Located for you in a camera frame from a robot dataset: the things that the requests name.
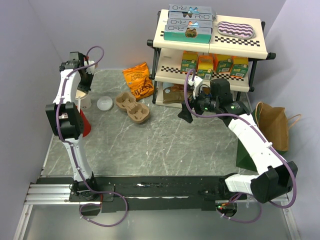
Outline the white plastic cup lid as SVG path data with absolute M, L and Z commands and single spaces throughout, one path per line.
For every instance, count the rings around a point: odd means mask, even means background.
M 101 111 L 108 111 L 113 107 L 113 100 L 109 96 L 102 96 L 97 100 L 97 107 Z

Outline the white paper coffee cup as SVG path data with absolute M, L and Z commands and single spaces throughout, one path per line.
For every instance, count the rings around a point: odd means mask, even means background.
M 77 100 L 78 97 L 81 98 L 80 106 L 81 106 L 82 110 L 87 110 L 92 106 L 91 97 L 90 97 L 89 93 L 86 93 L 86 92 L 83 92 L 83 91 L 80 91 L 80 90 L 76 90 L 76 95 L 75 95 L 75 104 L 76 104 L 76 106 L 78 104 L 78 100 Z

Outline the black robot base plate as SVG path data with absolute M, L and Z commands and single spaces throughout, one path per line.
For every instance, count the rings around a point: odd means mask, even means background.
M 73 191 L 71 177 L 41 177 L 45 187 L 66 185 L 71 203 L 92 202 L 81 211 L 87 217 L 98 212 L 188 210 L 215 211 L 216 203 L 228 201 L 233 192 L 224 184 L 224 176 L 97 176 L 97 191 L 113 191 L 98 196 Z

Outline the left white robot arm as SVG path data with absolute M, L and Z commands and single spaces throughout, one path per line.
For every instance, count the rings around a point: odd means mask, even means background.
M 64 145 L 70 159 L 73 182 L 71 194 L 82 200 L 94 201 L 99 188 L 89 166 L 83 144 L 85 123 L 75 103 L 77 90 L 89 93 L 95 74 L 95 66 L 81 52 L 69 53 L 69 60 L 59 67 L 60 84 L 52 104 L 45 107 L 50 127 Z

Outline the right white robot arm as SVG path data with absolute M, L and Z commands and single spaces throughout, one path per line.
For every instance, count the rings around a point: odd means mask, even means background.
M 293 161 L 286 161 L 273 148 L 248 108 L 241 101 L 233 100 L 230 83 L 226 79 L 211 80 L 209 94 L 202 88 L 203 80 L 200 77 L 186 77 L 184 101 L 178 117 L 188 123 L 193 121 L 193 117 L 221 119 L 242 143 L 257 171 L 256 175 L 232 173 L 226 176 L 218 187 L 219 195 L 223 199 L 230 199 L 235 193 L 242 193 L 252 195 L 264 204 L 292 192 L 291 201 L 285 205 L 286 208 L 291 207 L 297 197 L 297 165 Z

